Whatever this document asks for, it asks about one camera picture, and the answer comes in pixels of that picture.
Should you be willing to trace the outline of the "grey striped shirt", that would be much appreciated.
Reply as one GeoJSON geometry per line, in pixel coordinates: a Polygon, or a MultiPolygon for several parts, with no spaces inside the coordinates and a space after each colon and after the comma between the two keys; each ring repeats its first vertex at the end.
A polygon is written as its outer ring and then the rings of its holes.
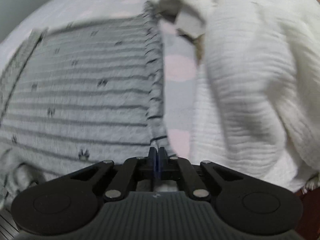
{"type": "Polygon", "coordinates": [[[34,30],[1,75],[1,208],[23,190],[169,145],[155,7],[34,30]]]}

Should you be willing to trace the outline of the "white ribbed garment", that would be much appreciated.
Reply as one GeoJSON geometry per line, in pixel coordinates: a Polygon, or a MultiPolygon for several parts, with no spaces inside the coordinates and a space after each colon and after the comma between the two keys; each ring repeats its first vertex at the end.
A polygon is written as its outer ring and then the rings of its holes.
{"type": "Polygon", "coordinates": [[[319,188],[319,2],[159,0],[197,41],[189,159],[319,188]]]}

